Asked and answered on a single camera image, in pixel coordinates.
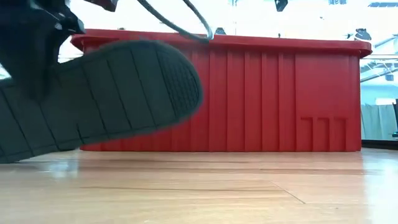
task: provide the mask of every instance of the white wall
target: white wall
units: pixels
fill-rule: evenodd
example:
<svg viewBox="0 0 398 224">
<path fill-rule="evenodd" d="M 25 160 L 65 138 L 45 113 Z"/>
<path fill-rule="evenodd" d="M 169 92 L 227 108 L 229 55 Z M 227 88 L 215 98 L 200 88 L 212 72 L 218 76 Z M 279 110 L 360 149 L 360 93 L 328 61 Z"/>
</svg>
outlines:
<svg viewBox="0 0 398 224">
<path fill-rule="evenodd" d="M 377 98 L 398 99 L 398 86 L 361 85 L 361 104 L 375 105 Z"/>
<path fill-rule="evenodd" d="M 204 34 L 206 32 L 199 19 L 183 1 L 150 0 L 148 2 L 166 19 L 181 28 L 193 33 Z M 214 30 L 217 27 L 231 26 L 232 11 L 227 0 L 191 0 L 191 2 Z M 171 28 L 161 24 L 135 0 L 119 0 L 114 14 L 118 26 L 127 30 L 174 32 Z"/>
</svg>

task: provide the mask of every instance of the ribbed side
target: ribbed side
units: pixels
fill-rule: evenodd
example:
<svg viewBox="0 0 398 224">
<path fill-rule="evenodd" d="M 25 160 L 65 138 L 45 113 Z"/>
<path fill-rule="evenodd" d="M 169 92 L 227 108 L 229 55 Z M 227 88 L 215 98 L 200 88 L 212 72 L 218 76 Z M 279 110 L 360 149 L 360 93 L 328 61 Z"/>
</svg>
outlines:
<svg viewBox="0 0 398 224">
<path fill-rule="evenodd" d="M 359 59 L 337 54 L 185 50 L 205 92 L 198 113 L 91 151 L 358 151 Z"/>
</svg>

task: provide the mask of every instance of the bin rim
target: bin rim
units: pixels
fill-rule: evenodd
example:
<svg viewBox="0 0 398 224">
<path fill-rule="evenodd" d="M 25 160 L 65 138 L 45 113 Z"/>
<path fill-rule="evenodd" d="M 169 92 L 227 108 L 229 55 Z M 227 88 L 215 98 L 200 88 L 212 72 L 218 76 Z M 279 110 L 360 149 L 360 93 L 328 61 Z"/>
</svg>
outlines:
<svg viewBox="0 0 398 224">
<path fill-rule="evenodd" d="M 110 42 L 115 40 L 159 40 L 170 44 L 203 45 L 182 37 L 178 33 L 144 32 L 129 30 L 87 29 L 86 34 L 74 35 L 71 43 L 79 50 L 84 50 L 85 42 Z M 368 42 L 352 40 L 308 40 L 285 39 L 273 37 L 248 37 L 236 35 L 216 35 L 208 45 L 226 47 L 255 47 L 259 49 L 290 49 L 299 51 L 347 52 L 356 54 L 360 58 L 372 53 L 372 46 Z"/>
</svg>

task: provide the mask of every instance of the black cord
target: black cord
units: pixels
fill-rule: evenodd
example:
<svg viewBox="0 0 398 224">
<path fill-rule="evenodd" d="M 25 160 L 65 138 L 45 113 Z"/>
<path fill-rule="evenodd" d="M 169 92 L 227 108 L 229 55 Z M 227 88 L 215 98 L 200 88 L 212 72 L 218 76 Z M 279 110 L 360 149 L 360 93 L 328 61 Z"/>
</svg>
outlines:
<svg viewBox="0 0 398 224">
<path fill-rule="evenodd" d="M 207 31 L 207 36 L 200 36 L 196 34 L 191 34 L 185 29 L 175 25 L 168 19 L 166 19 L 164 16 L 162 16 L 156 9 L 154 9 L 146 0 L 137 0 L 146 10 L 148 10 L 152 15 L 154 15 L 158 20 L 172 28 L 173 30 L 177 31 L 181 35 L 194 39 L 194 40 L 199 40 L 202 42 L 208 42 L 209 40 L 213 40 L 214 38 L 214 33 L 212 29 L 210 28 L 209 24 L 207 23 L 206 19 L 203 18 L 203 16 L 199 13 L 198 9 L 189 1 L 189 0 L 182 0 L 192 11 L 195 13 L 195 15 L 199 18 L 200 22 L 205 26 L 206 31 Z"/>
</svg>

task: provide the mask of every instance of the red bin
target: red bin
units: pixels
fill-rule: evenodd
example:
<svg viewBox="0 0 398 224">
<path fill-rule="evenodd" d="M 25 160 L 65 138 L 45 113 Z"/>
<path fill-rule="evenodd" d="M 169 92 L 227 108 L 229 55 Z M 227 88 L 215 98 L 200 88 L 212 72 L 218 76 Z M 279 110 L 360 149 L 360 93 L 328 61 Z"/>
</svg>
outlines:
<svg viewBox="0 0 398 224">
<path fill-rule="evenodd" d="M 160 40 L 184 52 L 200 75 L 204 103 L 178 126 L 82 150 L 361 150 L 359 59 L 371 53 L 367 42 L 217 35 L 203 44 L 178 34 L 92 29 L 72 43 L 87 52 L 137 39 Z"/>
</svg>

